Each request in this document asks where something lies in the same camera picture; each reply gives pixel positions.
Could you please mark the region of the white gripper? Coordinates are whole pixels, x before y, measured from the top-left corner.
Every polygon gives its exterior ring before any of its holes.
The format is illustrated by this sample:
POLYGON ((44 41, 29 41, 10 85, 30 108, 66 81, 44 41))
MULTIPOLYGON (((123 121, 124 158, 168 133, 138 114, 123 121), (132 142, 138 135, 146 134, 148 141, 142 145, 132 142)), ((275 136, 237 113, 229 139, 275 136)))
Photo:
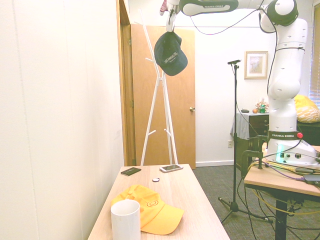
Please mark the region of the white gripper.
POLYGON ((166 10, 168 12, 172 12, 171 16, 167 18, 167 22, 166 22, 167 32, 173 31, 173 25, 174 25, 176 16, 180 12, 179 4, 180 4, 180 0, 166 0, 166 10))

